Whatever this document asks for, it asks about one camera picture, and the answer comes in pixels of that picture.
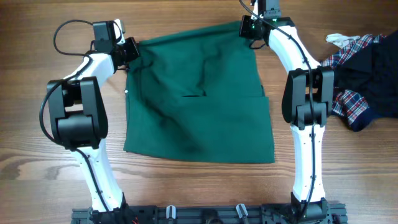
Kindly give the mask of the green cloth garment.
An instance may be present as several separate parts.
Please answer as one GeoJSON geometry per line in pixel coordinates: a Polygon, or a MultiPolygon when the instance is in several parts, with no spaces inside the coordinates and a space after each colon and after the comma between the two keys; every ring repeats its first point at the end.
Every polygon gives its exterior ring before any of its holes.
{"type": "Polygon", "coordinates": [[[235,164],[275,161],[269,99],[239,22],[143,40],[130,63],[126,152],[235,164]]]}

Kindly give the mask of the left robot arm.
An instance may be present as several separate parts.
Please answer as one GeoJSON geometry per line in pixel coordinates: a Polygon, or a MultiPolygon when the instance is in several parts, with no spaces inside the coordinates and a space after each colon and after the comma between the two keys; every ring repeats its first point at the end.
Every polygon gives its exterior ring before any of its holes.
{"type": "Polygon", "coordinates": [[[90,22],[94,39],[81,65],[63,79],[51,80],[40,106],[42,132],[78,161],[91,194],[89,208],[74,209],[72,223],[138,223],[127,204],[106,152],[108,117],[100,88],[140,53],[125,38],[122,20],[90,22]]]}

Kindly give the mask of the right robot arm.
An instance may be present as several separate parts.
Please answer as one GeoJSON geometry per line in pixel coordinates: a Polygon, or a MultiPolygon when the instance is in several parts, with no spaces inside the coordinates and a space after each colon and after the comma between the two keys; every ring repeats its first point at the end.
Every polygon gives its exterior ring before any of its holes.
{"type": "Polygon", "coordinates": [[[263,223],[333,223],[322,179],[322,141],[331,115],[333,70],[322,67],[298,37],[295,24],[277,9],[266,10],[264,1],[242,5],[240,37],[263,40],[287,72],[282,115],[294,139],[295,180],[289,203],[264,204],[263,223]]]}

